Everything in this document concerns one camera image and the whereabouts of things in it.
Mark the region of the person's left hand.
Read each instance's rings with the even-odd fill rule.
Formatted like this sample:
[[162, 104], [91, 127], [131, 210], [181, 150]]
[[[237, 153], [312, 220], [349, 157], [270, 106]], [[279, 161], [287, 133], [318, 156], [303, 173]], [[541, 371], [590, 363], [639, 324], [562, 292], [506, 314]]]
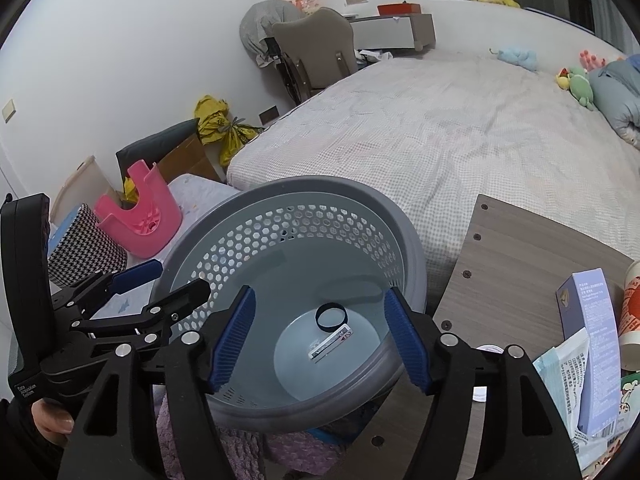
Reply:
[[75, 422], [71, 414], [45, 400], [32, 404], [32, 419], [40, 434], [49, 442], [65, 446], [74, 430]]

